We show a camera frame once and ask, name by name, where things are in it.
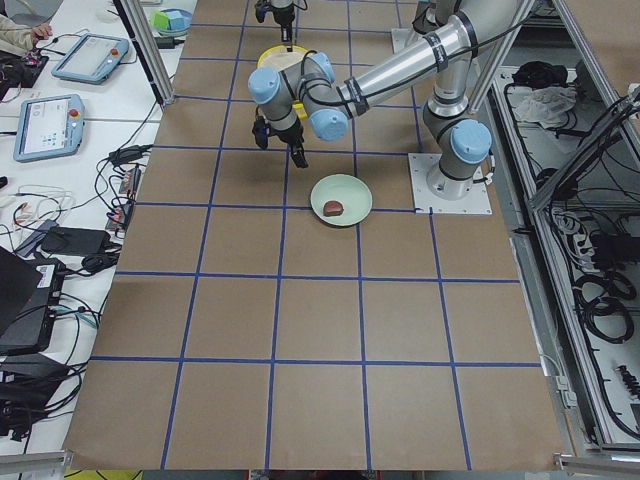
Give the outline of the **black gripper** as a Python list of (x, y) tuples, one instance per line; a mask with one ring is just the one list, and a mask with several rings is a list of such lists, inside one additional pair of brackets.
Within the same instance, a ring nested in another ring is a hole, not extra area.
[(294, 116), (294, 123), (285, 128), (278, 130), (267, 122), (267, 119), (257, 114), (252, 126), (252, 134), (255, 144), (263, 150), (268, 148), (269, 138), (277, 137), (280, 141), (286, 143), (291, 150), (291, 159), (297, 168), (308, 168), (309, 163), (306, 159), (305, 150), (302, 147), (304, 143), (303, 126), (297, 116)]
[(263, 23), (268, 14), (271, 14), (274, 21), (280, 25), (281, 41), (293, 41), (293, 27), (295, 20), (295, 9), (297, 5), (293, 0), (258, 0), (254, 5), (256, 20)]

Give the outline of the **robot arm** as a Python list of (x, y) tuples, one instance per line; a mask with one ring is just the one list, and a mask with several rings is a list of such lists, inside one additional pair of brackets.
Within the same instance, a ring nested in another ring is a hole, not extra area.
[(303, 104), (318, 139), (337, 141), (349, 131), (351, 119), (422, 79), (441, 71), (451, 73), (456, 59), (476, 53), (506, 24), (488, 1), (463, 1), (444, 25), (339, 86), (334, 84), (329, 57), (315, 50), (283, 70), (260, 67), (248, 79), (256, 103), (255, 143), (265, 150), (269, 139), (277, 137), (288, 145), (294, 164), (306, 168), (304, 128), (294, 103)]
[(281, 42), (287, 46), (293, 44), (294, 10), (292, 0), (258, 0), (254, 5), (254, 14), (259, 23), (263, 23), (268, 14), (273, 16), (280, 27)]

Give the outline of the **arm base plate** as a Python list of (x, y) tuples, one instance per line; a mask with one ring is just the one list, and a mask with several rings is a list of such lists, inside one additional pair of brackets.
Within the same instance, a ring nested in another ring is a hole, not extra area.
[(414, 211), (419, 214), (492, 215), (482, 167), (476, 167), (471, 179), (451, 180), (440, 171), (440, 158), (440, 154), (408, 155)]
[(419, 33), (413, 28), (393, 28), (391, 30), (393, 53), (398, 53), (413, 45), (423, 36), (424, 33)]

